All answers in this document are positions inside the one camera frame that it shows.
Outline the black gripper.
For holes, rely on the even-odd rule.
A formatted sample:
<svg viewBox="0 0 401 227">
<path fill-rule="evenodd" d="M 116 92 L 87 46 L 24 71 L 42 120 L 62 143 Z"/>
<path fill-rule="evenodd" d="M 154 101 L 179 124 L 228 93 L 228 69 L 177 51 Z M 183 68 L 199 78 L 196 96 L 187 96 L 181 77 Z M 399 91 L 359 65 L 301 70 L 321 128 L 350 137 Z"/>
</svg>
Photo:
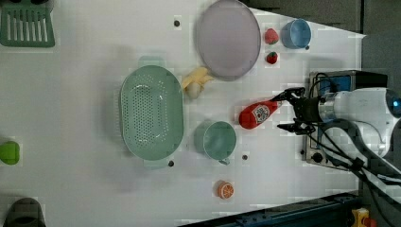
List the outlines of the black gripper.
<svg viewBox="0 0 401 227">
<path fill-rule="evenodd" d="M 303 122 L 316 123 L 322 119 L 319 114 L 319 99 L 317 97 L 305 98 L 304 87 L 287 88 L 272 101 L 292 101 L 295 116 Z M 315 131 L 315 127 L 305 123 L 279 124 L 278 128 L 284 131 L 295 133 L 297 135 L 308 135 Z"/>
</svg>

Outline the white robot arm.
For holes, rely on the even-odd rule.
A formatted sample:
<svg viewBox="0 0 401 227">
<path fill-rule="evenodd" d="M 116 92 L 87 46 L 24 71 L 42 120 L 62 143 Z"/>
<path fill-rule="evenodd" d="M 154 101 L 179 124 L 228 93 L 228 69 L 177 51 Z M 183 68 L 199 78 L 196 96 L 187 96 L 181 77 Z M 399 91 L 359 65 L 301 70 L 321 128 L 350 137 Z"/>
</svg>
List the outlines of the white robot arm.
<svg viewBox="0 0 401 227">
<path fill-rule="evenodd" d="M 312 136 L 334 166 L 342 166 L 362 181 L 400 201 L 400 169 L 385 159 L 392 133 L 400 122 L 400 97 L 387 88 L 362 88 L 306 97 L 305 89 L 290 88 L 273 98 L 294 110 L 282 130 Z"/>
</svg>

